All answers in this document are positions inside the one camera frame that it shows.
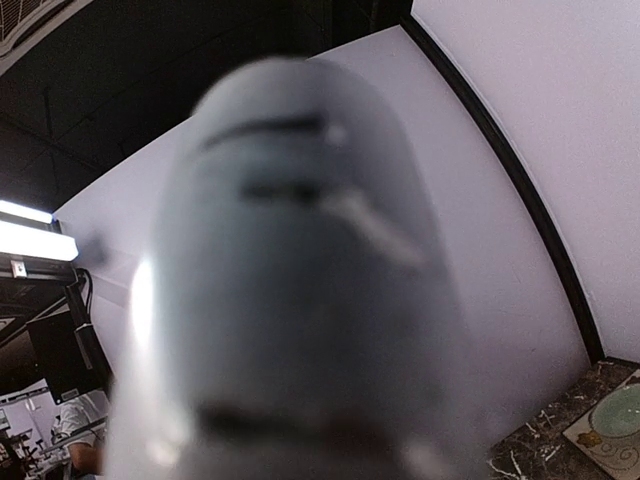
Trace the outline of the metal serving tongs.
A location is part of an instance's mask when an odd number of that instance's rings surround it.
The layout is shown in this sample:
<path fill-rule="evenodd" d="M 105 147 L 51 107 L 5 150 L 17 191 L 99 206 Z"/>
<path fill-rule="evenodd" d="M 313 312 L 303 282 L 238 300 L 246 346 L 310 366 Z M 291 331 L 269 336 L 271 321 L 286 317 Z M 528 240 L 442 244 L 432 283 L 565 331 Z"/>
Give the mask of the metal serving tongs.
<path fill-rule="evenodd" d="M 479 385 L 404 129 L 323 60 L 201 99 L 131 288 L 109 479 L 484 479 Z"/>

